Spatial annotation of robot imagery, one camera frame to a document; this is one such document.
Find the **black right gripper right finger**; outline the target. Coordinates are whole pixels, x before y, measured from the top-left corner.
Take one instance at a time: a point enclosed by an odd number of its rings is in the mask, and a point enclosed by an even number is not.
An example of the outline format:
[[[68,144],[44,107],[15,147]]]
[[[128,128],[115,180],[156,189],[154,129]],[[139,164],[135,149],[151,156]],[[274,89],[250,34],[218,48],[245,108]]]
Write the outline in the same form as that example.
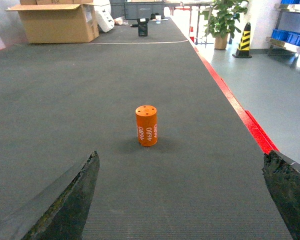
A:
[[[263,177],[286,227],[300,240],[300,164],[277,150],[264,155]]]

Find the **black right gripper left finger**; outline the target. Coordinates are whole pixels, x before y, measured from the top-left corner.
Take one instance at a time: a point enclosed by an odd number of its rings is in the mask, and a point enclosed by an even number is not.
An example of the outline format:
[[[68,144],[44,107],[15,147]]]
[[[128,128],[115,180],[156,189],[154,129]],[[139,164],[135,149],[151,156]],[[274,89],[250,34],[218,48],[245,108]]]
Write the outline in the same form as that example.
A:
[[[0,240],[80,240],[100,159],[93,151],[24,206],[0,221]]]

